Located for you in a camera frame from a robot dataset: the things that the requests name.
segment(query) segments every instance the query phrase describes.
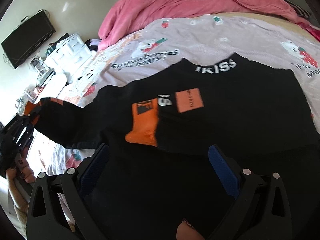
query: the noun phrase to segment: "pink comforter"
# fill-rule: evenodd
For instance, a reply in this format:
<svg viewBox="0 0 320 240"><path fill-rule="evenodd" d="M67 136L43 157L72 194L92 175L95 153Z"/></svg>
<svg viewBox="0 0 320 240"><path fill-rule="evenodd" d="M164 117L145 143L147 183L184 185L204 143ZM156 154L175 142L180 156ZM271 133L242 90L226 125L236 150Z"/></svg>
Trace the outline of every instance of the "pink comforter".
<svg viewBox="0 0 320 240"><path fill-rule="evenodd" d="M192 18L220 12L257 12L280 15L293 23L305 22L283 0L119 0L99 29L99 50L161 18Z"/></svg>

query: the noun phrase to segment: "black t-shirt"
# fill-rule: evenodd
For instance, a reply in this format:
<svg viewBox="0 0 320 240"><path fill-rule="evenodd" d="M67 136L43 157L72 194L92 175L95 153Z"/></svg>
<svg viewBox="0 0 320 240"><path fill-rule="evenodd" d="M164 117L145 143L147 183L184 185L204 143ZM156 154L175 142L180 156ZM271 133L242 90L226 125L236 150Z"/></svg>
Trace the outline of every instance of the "black t-shirt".
<svg viewBox="0 0 320 240"><path fill-rule="evenodd" d="M153 99L157 147L125 141L135 104ZM208 161L212 144L256 174L282 176L294 236L319 204L319 137L299 83L291 70L238 54L212 66L182 59L124 87L106 86L82 109L49 102L36 129L65 147L109 144L112 157L86 203L111 239L130 232L131 239L174 239L182 218L207 237L232 203Z"/></svg>

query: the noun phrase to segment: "television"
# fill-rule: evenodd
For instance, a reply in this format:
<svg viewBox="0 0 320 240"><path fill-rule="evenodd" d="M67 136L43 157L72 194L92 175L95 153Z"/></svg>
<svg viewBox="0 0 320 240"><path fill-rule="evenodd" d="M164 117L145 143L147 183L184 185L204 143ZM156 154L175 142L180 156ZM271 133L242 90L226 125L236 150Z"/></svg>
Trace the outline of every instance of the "television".
<svg viewBox="0 0 320 240"><path fill-rule="evenodd" d="M41 10L20 24L1 45L12 66L17 68L48 40L55 31L45 10Z"/></svg>

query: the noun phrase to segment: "orange label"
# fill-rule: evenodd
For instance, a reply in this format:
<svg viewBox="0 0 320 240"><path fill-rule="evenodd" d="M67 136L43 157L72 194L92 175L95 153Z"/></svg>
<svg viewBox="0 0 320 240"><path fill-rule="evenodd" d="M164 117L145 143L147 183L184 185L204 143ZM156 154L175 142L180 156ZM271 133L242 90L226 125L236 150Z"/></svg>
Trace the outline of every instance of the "orange label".
<svg viewBox="0 0 320 240"><path fill-rule="evenodd" d="M176 92L176 100L179 113L204 107L198 88Z"/></svg>

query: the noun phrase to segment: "cartoon bear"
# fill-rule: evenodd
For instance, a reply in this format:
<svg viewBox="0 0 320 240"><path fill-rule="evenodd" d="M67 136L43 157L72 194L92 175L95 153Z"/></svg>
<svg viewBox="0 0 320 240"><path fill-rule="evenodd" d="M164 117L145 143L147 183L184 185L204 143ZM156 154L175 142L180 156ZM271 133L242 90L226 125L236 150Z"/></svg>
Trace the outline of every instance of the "cartoon bear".
<svg viewBox="0 0 320 240"><path fill-rule="evenodd" d="M153 44L156 42L156 39L152 40L145 40L139 42L138 47L135 49L135 51L132 53L131 57L140 57L144 54L145 49L151 49Z"/></svg>
<svg viewBox="0 0 320 240"><path fill-rule="evenodd" d="M285 48L290 55L301 59L304 64L318 68L318 62L316 62L305 49L298 47L292 41L281 42L281 46Z"/></svg>

